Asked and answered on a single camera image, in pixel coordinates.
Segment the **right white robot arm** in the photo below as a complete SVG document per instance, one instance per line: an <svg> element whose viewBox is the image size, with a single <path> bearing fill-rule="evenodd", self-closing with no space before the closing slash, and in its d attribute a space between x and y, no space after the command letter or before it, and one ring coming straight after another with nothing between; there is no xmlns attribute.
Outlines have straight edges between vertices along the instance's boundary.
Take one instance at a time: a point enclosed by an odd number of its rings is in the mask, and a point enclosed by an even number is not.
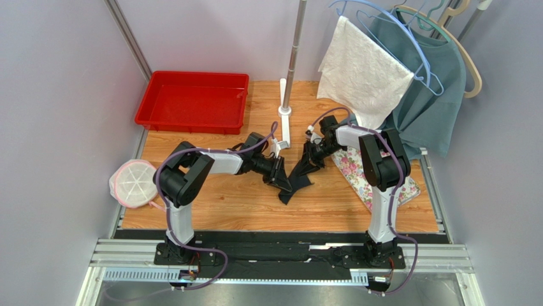
<svg viewBox="0 0 543 306"><path fill-rule="evenodd" d="M410 162L399 132L394 128L376 131L347 122L341 124L333 115L323 117L319 126L319 135L307 131L310 138L290 179L308 182L308 174L323 169L327 157L339 150L359 149L363 173L373 193L365 245L377 254L395 248L398 192L410 175Z"/></svg>

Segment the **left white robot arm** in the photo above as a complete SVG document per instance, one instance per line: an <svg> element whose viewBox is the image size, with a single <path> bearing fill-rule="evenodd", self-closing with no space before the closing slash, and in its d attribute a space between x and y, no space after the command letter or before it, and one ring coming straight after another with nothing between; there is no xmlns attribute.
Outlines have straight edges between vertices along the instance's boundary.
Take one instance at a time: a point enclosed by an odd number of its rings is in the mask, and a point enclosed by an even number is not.
<svg viewBox="0 0 543 306"><path fill-rule="evenodd" d="M281 191L292 191L284 168L284 158L277 153L263 154L271 135L251 133L245 142L229 150L212 150L182 142L157 169L153 179L166 209L166 242L181 249L208 252L191 242L192 203L210 174L242 175L255 172L263 183Z"/></svg>

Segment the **black paper napkin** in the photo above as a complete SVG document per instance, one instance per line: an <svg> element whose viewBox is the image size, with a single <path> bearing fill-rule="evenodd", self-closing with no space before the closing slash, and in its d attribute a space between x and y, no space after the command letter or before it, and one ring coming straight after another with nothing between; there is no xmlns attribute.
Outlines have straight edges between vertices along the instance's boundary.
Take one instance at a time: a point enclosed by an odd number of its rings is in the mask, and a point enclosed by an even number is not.
<svg viewBox="0 0 543 306"><path fill-rule="evenodd" d="M288 180L291 184L292 190L281 190L278 195L279 200L285 205L290 202L291 198L295 195L297 191L312 185L308 175L300 175L299 170L296 168L292 170L290 176L288 177Z"/></svg>

